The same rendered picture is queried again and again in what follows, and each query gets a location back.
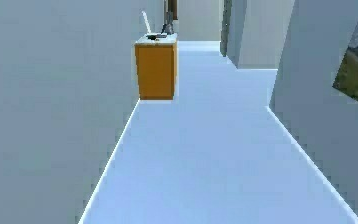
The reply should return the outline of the orange cabinet with white top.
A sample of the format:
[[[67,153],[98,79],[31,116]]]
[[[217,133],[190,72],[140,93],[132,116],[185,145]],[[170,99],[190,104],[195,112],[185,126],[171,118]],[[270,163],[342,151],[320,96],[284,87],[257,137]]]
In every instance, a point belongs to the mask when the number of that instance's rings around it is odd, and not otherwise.
[[[140,37],[134,44],[141,100],[172,100],[177,78],[177,35]]]

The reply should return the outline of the grey statuette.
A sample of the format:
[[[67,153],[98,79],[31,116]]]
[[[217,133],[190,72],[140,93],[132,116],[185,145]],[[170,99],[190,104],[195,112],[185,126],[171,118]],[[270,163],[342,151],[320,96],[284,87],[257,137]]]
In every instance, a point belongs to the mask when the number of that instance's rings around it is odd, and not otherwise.
[[[173,13],[167,12],[166,13],[166,22],[163,25],[163,33],[166,33],[167,35],[172,35],[174,33],[173,30]]]

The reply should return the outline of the white slanted stick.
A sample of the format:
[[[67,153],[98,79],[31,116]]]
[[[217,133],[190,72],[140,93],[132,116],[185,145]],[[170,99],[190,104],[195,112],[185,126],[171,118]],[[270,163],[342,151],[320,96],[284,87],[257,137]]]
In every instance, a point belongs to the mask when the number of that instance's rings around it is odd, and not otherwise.
[[[146,26],[147,34],[151,34],[152,31],[151,31],[150,23],[148,21],[147,13],[145,11],[141,11],[141,14],[143,16],[143,20],[144,20],[144,23],[145,23],[145,26]]]

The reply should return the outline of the dark brown door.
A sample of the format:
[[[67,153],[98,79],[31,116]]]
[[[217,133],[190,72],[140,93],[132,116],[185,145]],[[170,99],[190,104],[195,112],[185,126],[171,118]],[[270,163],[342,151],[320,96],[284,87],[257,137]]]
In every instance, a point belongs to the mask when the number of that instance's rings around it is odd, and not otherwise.
[[[174,20],[178,19],[178,13],[177,13],[177,0],[167,0],[168,3],[168,11],[172,13],[172,17]]]

